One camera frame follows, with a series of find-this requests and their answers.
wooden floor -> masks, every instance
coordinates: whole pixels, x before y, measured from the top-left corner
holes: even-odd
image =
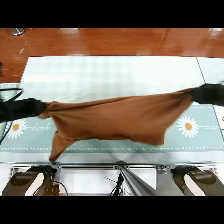
[[[224,58],[223,28],[0,29],[0,82],[19,82],[29,56],[170,55]]]

fabric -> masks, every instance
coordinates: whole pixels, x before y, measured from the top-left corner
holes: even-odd
[[[48,103],[39,117],[52,117],[57,128],[50,160],[55,161],[68,146],[79,140],[129,139],[162,145],[166,129],[193,102],[191,91],[84,103]]]

daisy print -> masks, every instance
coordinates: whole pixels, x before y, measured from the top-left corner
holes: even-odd
[[[23,134],[23,132],[27,129],[25,119],[15,120],[12,123],[12,126],[8,133],[8,138],[17,138]]]
[[[178,120],[178,130],[182,132],[186,138],[194,138],[199,133],[199,127],[194,118],[182,117]]]

metal bar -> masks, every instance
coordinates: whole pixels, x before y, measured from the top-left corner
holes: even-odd
[[[119,166],[119,168],[133,196],[157,196],[155,189],[127,169],[126,166]]]

brown towel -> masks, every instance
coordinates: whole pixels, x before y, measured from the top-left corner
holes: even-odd
[[[84,103],[48,103],[39,117],[52,117],[57,128],[50,160],[56,160],[73,142],[86,139],[130,139],[162,145],[166,129],[191,105],[191,90]]]

